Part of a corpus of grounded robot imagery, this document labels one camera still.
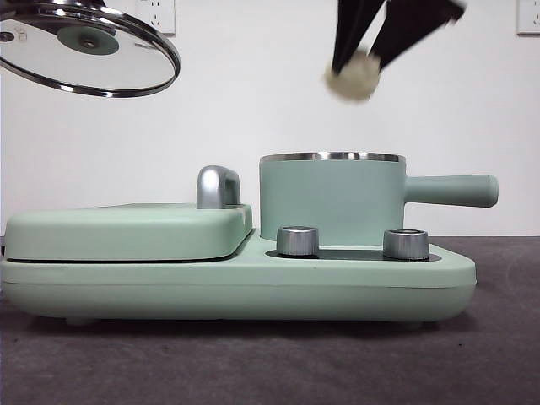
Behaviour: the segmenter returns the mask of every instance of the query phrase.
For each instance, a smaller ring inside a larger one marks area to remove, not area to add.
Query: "appliance foot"
[[[66,318],[66,323],[70,327],[86,327],[96,323],[98,320],[94,318]]]

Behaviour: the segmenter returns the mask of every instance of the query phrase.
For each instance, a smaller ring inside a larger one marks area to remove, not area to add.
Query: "mint green saucepan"
[[[316,152],[261,159],[261,236],[280,226],[319,229],[322,245],[374,246],[385,230],[403,227],[405,203],[493,207],[491,175],[407,177],[394,154]]]

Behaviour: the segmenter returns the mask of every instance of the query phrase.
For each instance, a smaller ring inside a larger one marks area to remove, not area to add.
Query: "white wall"
[[[515,15],[513,0],[471,0],[455,27],[394,62],[364,105],[321,82],[332,0],[179,1],[181,79],[148,98],[65,94],[2,71],[3,227],[29,209],[192,202],[209,164],[239,172],[258,215],[262,155],[367,150],[406,155],[412,176],[499,177],[496,208],[410,204],[408,226],[538,235],[540,39],[517,38]]]

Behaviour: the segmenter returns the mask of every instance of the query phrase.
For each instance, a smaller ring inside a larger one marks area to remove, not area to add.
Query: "silver rim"
[[[30,18],[30,17],[57,17],[58,11],[62,10],[65,19],[73,19],[77,21],[86,21],[91,26],[101,26],[105,28],[114,28],[128,34],[135,35],[143,41],[148,42],[161,51],[170,61],[175,69],[175,75],[166,82],[152,87],[141,89],[102,89],[96,87],[88,87],[76,85],[73,83],[62,82],[54,78],[47,78],[38,73],[33,73],[29,70],[18,67],[6,59],[0,57],[0,66],[7,70],[18,74],[23,78],[27,78],[38,84],[43,84],[53,89],[68,91],[70,93],[78,93],[81,95],[97,95],[99,97],[109,98],[127,98],[140,97],[144,95],[152,95],[161,90],[167,89],[180,75],[180,55],[175,49],[175,46],[160,32],[146,25],[142,21],[134,17],[124,14],[121,11],[113,8],[101,6],[83,6],[76,0],[62,0],[61,2],[51,1],[28,1],[24,0],[16,3],[8,3],[8,5],[0,8],[0,21],[5,19]]]
[[[380,162],[401,162],[405,158],[398,154],[373,154],[369,152],[306,152],[301,154],[271,154],[261,158],[261,163],[288,160],[376,160]]]

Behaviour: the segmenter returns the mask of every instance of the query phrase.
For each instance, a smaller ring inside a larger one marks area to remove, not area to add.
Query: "appliance base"
[[[440,257],[435,262],[266,255],[274,248],[254,232],[233,256],[216,262],[4,259],[3,292],[23,311],[72,324],[97,319],[419,322],[459,314],[476,284],[473,261],[438,246],[430,246]]]

